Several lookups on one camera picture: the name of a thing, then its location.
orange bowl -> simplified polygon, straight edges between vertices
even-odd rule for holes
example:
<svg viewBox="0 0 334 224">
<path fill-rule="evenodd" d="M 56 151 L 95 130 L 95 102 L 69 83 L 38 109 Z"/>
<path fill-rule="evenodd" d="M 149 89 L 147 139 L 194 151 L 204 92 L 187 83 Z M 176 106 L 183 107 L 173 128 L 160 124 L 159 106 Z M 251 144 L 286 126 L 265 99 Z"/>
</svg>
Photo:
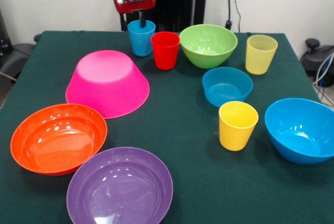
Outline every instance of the orange bowl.
<svg viewBox="0 0 334 224">
<path fill-rule="evenodd" d="M 23 168 L 45 175 L 75 172 L 105 142 L 107 126 L 94 109 L 77 104 L 44 108 L 15 130 L 10 151 Z"/>
</svg>

bowl rim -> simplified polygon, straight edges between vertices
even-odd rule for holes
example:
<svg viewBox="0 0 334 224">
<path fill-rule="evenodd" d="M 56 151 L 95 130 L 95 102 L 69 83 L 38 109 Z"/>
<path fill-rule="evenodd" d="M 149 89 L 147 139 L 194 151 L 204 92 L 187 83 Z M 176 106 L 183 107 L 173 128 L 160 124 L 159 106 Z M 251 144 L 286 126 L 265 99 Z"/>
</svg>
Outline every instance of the bowl rim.
<svg viewBox="0 0 334 224">
<path fill-rule="evenodd" d="M 235 41 L 235 45 L 234 45 L 234 47 L 233 47 L 232 49 L 228 50 L 228 51 L 223 52 L 223 53 L 217 53 L 217 54 L 205 55 L 205 54 L 196 53 L 196 52 L 190 50 L 189 48 L 187 48 L 187 47 L 182 43 L 182 33 L 183 33 L 183 32 L 185 32 L 185 31 L 188 30 L 188 29 L 190 30 L 190 28 L 193 28 L 193 27 L 206 27 L 206 26 L 210 26 L 210 27 L 218 27 L 218 28 L 222 28 L 222 29 L 225 30 L 225 31 L 230 32 L 230 33 L 234 36 L 234 38 L 235 38 L 235 40 L 236 40 L 236 41 Z M 235 49 L 235 48 L 237 47 L 237 45 L 238 45 L 238 38 L 237 38 L 237 36 L 235 35 L 234 32 L 232 32 L 231 30 L 229 30 L 229 29 L 227 29 L 227 28 L 225 28 L 225 27 L 221 27 L 221 26 L 217 26 L 217 25 L 213 25 L 213 24 L 198 24 L 198 25 L 193 25 L 193 26 L 187 27 L 187 28 L 185 28 L 185 29 L 182 30 L 182 32 L 180 33 L 180 44 L 181 44 L 181 46 L 182 46 L 183 48 L 185 48 L 186 50 L 188 50 L 188 51 L 190 51 L 190 52 L 192 52 L 192 53 L 196 53 L 196 54 L 201 55 L 201 56 L 207 56 L 207 57 L 210 57 L 210 56 L 220 56 L 220 55 L 228 54 L 228 53 L 234 51 L 234 49 Z"/>
<path fill-rule="evenodd" d="M 328 108 L 327 106 L 317 102 L 317 101 L 314 101 L 314 100 L 310 100 L 310 99 L 305 99 L 305 98 L 298 98 L 298 97 L 291 97 L 291 98 L 283 98 L 283 99 L 280 99 L 280 100 L 277 100 L 275 101 L 274 103 L 272 103 L 267 109 L 266 109 L 266 113 L 265 113 L 265 125 L 266 125 L 266 129 L 267 131 L 269 132 L 269 134 L 280 144 L 282 145 L 283 147 L 285 147 L 286 149 L 292 151 L 292 152 L 295 152 L 297 154 L 300 154 L 300 155 L 304 155 L 304 156 L 308 156 L 308 157 L 314 157 L 314 158 L 330 158 L 330 157 L 334 157 L 334 153 L 332 155 L 310 155 L 310 154 L 306 154 L 304 152 L 299 152 L 299 151 L 296 151 L 296 150 L 293 150 L 291 149 L 290 147 L 288 147 L 287 145 L 284 145 L 282 142 L 278 141 L 275 137 L 274 137 L 274 134 L 273 132 L 270 130 L 270 128 L 268 127 L 268 123 L 267 123 L 267 115 L 268 115 L 268 111 L 271 109 L 272 106 L 274 106 L 275 104 L 277 103 L 280 103 L 282 101 L 286 101 L 286 100 L 294 100 L 294 101 L 300 101 L 300 100 L 303 100 L 303 101 L 307 101 L 311 104 L 314 104 L 316 105 L 317 107 L 318 106 L 321 106 L 323 108 L 325 108 L 325 110 L 328 110 L 329 112 L 331 113 L 334 113 L 334 111 L 330 108 Z"/>
<path fill-rule="evenodd" d="M 206 77 L 208 77 L 208 75 L 210 75 L 210 73 L 215 72 L 216 70 L 219 70 L 219 69 L 220 70 L 234 70 L 234 71 L 237 71 L 237 73 L 239 73 L 239 74 L 246 75 L 245 77 L 247 77 L 247 79 L 251 81 L 250 83 L 252 84 L 252 86 L 250 87 L 249 92 L 244 93 L 242 96 L 234 97 L 234 99 L 238 99 L 238 98 L 241 98 L 241 97 L 244 97 L 244 96 L 248 96 L 251 93 L 251 91 L 253 91 L 254 83 L 253 83 L 252 78 L 248 74 L 246 74 L 244 71 L 241 71 L 241 70 L 239 70 L 237 68 L 227 67 L 227 66 L 215 67 L 215 68 L 212 68 L 212 69 L 210 69 L 210 70 L 208 70 L 208 71 L 205 72 L 205 74 L 202 77 L 202 85 L 203 85 L 203 88 L 205 90 L 208 89 L 209 87 L 204 84 L 204 79 Z"/>
<path fill-rule="evenodd" d="M 99 152 L 98 154 L 90 157 L 82 166 L 79 167 L 79 169 L 74 173 L 74 175 L 72 176 L 69 184 L 68 184 L 68 187 L 67 187 L 67 191 L 66 191 L 66 208 L 67 208 L 67 212 L 68 212 L 68 215 L 71 219 L 71 221 L 74 223 L 73 219 L 72 219 L 72 216 L 70 214 L 70 209 L 69 209 L 69 204 L 68 204 L 68 201 L 69 201 L 69 191 L 70 191 L 70 188 L 71 188 L 71 184 L 73 183 L 73 180 L 75 178 L 75 175 L 77 173 L 79 173 L 82 169 L 84 169 L 87 164 L 88 164 L 88 161 L 91 160 L 91 159 L 96 159 L 97 156 L 100 156 L 100 155 L 103 155 L 104 153 L 107 153 L 107 152 L 110 152 L 111 150 L 120 150 L 120 149 L 130 149 L 130 150 L 139 150 L 141 152 L 144 152 L 144 153 L 147 153 L 149 155 L 152 155 L 153 157 L 155 157 L 162 165 L 163 167 L 166 169 L 167 171 L 167 174 L 168 174 L 168 178 L 170 179 L 170 182 L 171 182 L 171 198 L 169 199 L 169 203 L 168 203 L 168 207 L 166 208 L 164 214 L 161 216 L 161 219 L 159 222 L 161 222 L 163 220 L 163 218 L 166 216 L 166 214 L 168 213 L 168 211 L 170 210 L 170 207 L 171 207 L 171 204 L 172 204 L 172 200 L 173 200 L 173 196 L 174 196 L 174 182 L 173 182 L 173 177 L 171 175 L 171 172 L 169 171 L 167 165 L 158 157 L 156 156 L 155 154 L 153 154 L 152 152 L 149 152 L 145 149 L 142 149 L 142 148 L 138 148 L 138 147 L 129 147 L 129 146 L 124 146 L 124 147 L 114 147 L 114 148 L 109 148 L 109 149 L 106 149 L 102 152 Z"/>
<path fill-rule="evenodd" d="M 83 162 L 83 163 L 81 163 L 81 164 L 78 164 L 78 165 L 72 166 L 72 167 L 70 167 L 70 168 L 63 169 L 63 170 L 55 170 L 55 171 L 38 171 L 38 170 L 36 170 L 36 169 L 32 169 L 32 168 L 30 168 L 30 167 L 24 166 L 24 165 L 17 159 L 17 157 L 16 157 L 16 156 L 14 155 L 14 153 L 13 153 L 13 139 L 14 139 L 14 136 L 16 135 L 16 132 L 19 130 L 20 126 L 22 126 L 22 125 L 23 125 L 23 124 L 24 124 L 30 117 L 32 117 L 33 115 L 36 115 L 36 114 L 38 114 L 38 113 L 40 113 L 40 112 L 42 112 L 42 111 L 44 111 L 44 110 L 46 110 L 46 109 L 56 108 L 56 107 L 64 106 L 64 105 L 65 105 L 65 106 L 70 106 L 70 107 L 73 107 L 73 106 L 79 106 L 79 107 L 87 108 L 87 109 L 89 109 L 89 110 L 91 110 L 91 111 L 94 111 L 97 115 L 100 116 L 100 118 L 103 120 L 103 123 L 104 123 L 104 129 L 105 129 L 105 134 L 104 134 L 104 136 L 102 136 L 102 138 L 103 138 L 103 142 L 101 143 L 100 146 L 98 146 L 97 151 L 96 151 L 96 152 L 93 152 L 93 153 L 91 154 L 91 156 L 90 156 L 88 159 L 90 159 L 91 157 L 93 157 L 94 155 L 96 155 L 96 154 L 99 152 L 99 150 L 102 148 L 103 144 L 105 143 L 107 134 L 108 134 L 108 126 L 107 126 L 107 123 L 106 123 L 105 119 L 103 118 L 103 116 L 102 116 L 98 111 L 96 111 L 95 109 L 90 108 L 90 107 L 88 107 L 88 106 L 81 105 L 81 104 L 75 104 L 75 103 L 62 103 L 62 104 L 51 105 L 51 106 L 49 106 L 49 107 L 42 108 L 42 109 L 40 109 L 40 110 L 38 110 L 38 111 L 36 111 L 36 112 L 30 114 L 28 117 L 26 117 L 26 118 L 25 118 L 25 119 L 24 119 L 24 120 L 23 120 L 23 121 L 16 127 L 16 129 L 15 129 L 13 135 L 11 136 L 11 139 L 10 139 L 10 153 L 11 153 L 11 156 L 12 156 L 13 159 L 16 161 L 16 163 L 19 164 L 22 168 L 27 169 L 28 171 L 33 172 L 33 173 L 44 174 L 44 175 L 58 175 L 58 174 L 59 174 L 59 175 L 62 175 L 62 174 L 66 175 L 65 172 L 67 172 L 67 171 L 72 171 L 73 169 L 75 169 L 76 167 L 81 166 L 81 165 L 84 163 L 84 162 Z"/>
</svg>

blue cup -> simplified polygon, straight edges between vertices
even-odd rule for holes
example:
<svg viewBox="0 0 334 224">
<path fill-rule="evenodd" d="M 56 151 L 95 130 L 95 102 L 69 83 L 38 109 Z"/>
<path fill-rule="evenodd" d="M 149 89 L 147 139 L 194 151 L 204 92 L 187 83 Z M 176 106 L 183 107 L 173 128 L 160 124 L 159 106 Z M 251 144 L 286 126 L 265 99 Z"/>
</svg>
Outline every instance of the blue cup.
<svg viewBox="0 0 334 224">
<path fill-rule="evenodd" d="M 140 20 L 132 21 L 127 25 L 131 47 L 137 56 L 145 57 L 152 53 L 151 37 L 156 32 L 156 26 L 152 21 L 146 20 L 146 26 L 140 27 Z"/>
<path fill-rule="evenodd" d="M 253 89 L 252 79 L 243 71 L 231 67 L 207 71 L 202 84 L 205 97 L 218 108 L 229 101 L 244 102 Z"/>
</svg>

green tablecloth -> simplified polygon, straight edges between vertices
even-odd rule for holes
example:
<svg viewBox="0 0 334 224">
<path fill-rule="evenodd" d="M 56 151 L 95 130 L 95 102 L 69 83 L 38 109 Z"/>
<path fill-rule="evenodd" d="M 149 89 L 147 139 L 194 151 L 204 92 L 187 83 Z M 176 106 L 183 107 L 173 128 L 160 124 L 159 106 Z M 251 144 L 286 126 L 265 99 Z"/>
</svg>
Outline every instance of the green tablecloth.
<svg viewBox="0 0 334 224">
<path fill-rule="evenodd" d="M 223 66 L 245 69 L 248 35 L 237 34 L 238 47 Z M 1 223 L 70 223 L 66 190 L 72 175 L 49 177 L 22 169 L 10 155 L 10 138 L 31 113 L 65 103 L 77 62 L 103 49 L 131 56 L 150 82 L 150 96 L 140 109 L 107 120 L 102 149 L 139 147 L 165 162 L 174 197 L 163 223 L 334 223 L 334 161 L 291 164 L 266 133 L 264 112 L 274 101 L 318 100 L 285 35 L 272 36 L 278 50 L 268 73 L 251 75 L 254 90 L 247 99 L 259 122 L 246 148 L 230 152 L 219 143 L 218 109 L 201 88 L 205 70 L 193 66 L 181 50 L 177 66 L 163 72 L 152 56 L 133 56 L 126 33 L 45 32 L 0 113 Z"/>
</svg>

cup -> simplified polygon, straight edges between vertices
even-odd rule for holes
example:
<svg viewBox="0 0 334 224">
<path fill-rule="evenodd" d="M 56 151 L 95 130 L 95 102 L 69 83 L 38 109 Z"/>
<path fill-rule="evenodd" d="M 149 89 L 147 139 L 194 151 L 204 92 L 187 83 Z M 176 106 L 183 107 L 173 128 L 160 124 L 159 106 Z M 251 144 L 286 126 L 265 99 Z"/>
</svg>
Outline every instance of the cup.
<svg viewBox="0 0 334 224">
<path fill-rule="evenodd" d="M 152 36 L 154 62 L 161 70 L 173 69 L 176 65 L 180 37 L 174 32 L 158 32 Z"/>
<path fill-rule="evenodd" d="M 259 120 L 257 111 L 249 104 L 231 101 L 219 109 L 220 144 L 230 151 L 243 149 Z"/>
<path fill-rule="evenodd" d="M 267 35 L 257 34 L 247 39 L 246 69 L 251 74 L 267 72 L 278 47 L 277 41 Z"/>
<path fill-rule="evenodd" d="M 134 54 L 145 57 L 152 53 L 151 37 L 156 31 L 152 21 L 146 20 L 146 25 L 142 28 L 140 20 L 134 20 L 127 25 L 127 31 Z"/>
</svg>

